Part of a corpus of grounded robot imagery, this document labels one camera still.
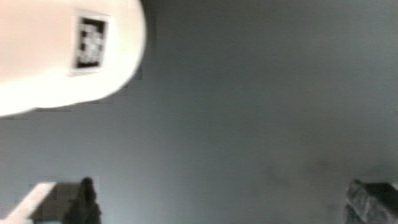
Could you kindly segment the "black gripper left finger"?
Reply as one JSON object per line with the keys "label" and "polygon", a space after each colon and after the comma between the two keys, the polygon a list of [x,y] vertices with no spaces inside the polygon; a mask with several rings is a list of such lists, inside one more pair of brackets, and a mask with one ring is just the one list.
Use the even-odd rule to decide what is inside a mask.
{"label": "black gripper left finger", "polygon": [[0,224],[103,224],[94,180],[40,182]]}

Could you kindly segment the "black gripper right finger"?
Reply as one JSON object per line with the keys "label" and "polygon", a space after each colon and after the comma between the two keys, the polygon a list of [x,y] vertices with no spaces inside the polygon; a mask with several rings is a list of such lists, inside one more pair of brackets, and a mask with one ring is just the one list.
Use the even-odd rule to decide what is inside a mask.
{"label": "black gripper right finger", "polygon": [[387,182],[349,182],[342,224],[398,224],[398,186]]}

